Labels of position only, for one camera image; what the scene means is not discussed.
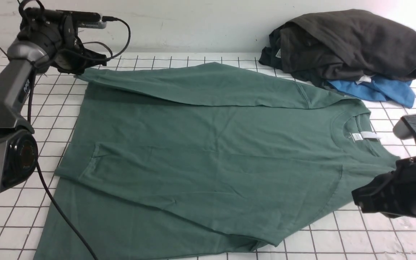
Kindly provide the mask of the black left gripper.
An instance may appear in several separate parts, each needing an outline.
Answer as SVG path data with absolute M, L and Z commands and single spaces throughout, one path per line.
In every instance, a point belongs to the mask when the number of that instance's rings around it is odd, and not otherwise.
M 43 7 L 20 7 L 17 58 L 46 71 L 53 66 L 61 73 L 81 75 L 93 66 L 106 66 L 106 55 L 84 51 L 78 40 L 78 13 Z

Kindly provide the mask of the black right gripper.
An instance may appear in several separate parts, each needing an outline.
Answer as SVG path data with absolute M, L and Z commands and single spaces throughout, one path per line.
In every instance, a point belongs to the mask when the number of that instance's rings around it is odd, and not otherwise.
M 363 213 L 416 217 L 416 163 L 378 175 L 351 194 Z

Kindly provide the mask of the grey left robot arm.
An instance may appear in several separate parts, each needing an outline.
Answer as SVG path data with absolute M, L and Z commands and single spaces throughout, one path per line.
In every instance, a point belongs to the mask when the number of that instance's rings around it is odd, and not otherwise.
M 9 64 L 0 73 L 0 193 L 26 181 L 36 168 L 38 146 L 34 129 L 21 110 L 33 100 L 36 77 L 50 68 L 65 74 L 106 64 L 106 56 L 88 50 L 79 28 L 103 29 L 99 13 L 18 9 L 20 31 L 7 49 Z

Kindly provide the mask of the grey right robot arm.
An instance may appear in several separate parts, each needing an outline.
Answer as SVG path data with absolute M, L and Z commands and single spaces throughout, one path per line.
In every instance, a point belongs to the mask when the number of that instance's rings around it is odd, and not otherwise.
M 416 157 L 396 161 L 395 170 L 353 190 L 352 198 L 363 213 L 416 218 Z

